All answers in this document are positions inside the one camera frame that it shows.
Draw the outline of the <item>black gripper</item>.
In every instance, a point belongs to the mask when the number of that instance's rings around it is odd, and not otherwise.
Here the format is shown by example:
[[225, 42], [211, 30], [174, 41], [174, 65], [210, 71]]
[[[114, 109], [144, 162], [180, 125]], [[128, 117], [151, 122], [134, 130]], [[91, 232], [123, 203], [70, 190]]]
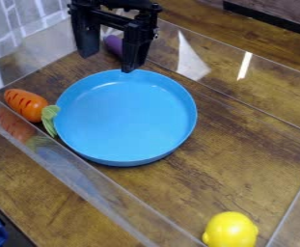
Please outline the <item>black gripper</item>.
[[100, 26], [124, 30], [122, 71], [143, 66], [158, 27], [162, 6], [151, 0], [71, 0], [67, 4], [79, 54], [88, 58], [99, 51]]

